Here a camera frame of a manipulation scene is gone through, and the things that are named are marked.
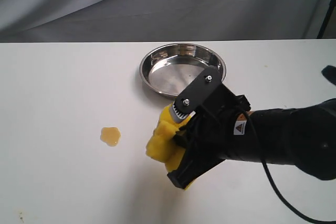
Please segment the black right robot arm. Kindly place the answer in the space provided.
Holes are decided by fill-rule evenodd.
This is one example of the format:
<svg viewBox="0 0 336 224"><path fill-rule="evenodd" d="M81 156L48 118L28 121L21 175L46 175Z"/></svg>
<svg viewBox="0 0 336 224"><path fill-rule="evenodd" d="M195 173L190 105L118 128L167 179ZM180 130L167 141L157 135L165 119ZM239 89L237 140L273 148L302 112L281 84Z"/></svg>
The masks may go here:
<svg viewBox="0 0 336 224"><path fill-rule="evenodd" d="M293 165L317 179L335 179L335 99L252 111L244 95L222 83L216 67L207 67L176 97L169 113L180 124L174 142L185 149L168 173L175 187L186 188L227 159Z"/></svg>

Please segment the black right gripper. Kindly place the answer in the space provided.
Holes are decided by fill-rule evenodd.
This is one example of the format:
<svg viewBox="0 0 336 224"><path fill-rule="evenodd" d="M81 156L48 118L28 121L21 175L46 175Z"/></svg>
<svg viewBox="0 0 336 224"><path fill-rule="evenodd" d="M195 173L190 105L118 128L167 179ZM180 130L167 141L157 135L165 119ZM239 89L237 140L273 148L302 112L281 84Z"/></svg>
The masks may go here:
<svg viewBox="0 0 336 224"><path fill-rule="evenodd" d="M243 112L250 110L244 95L220 84L196 108L196 114L174 135L178 147L167 161L167 176L179 189L224 160L256 161L256 141Z"/></svg>

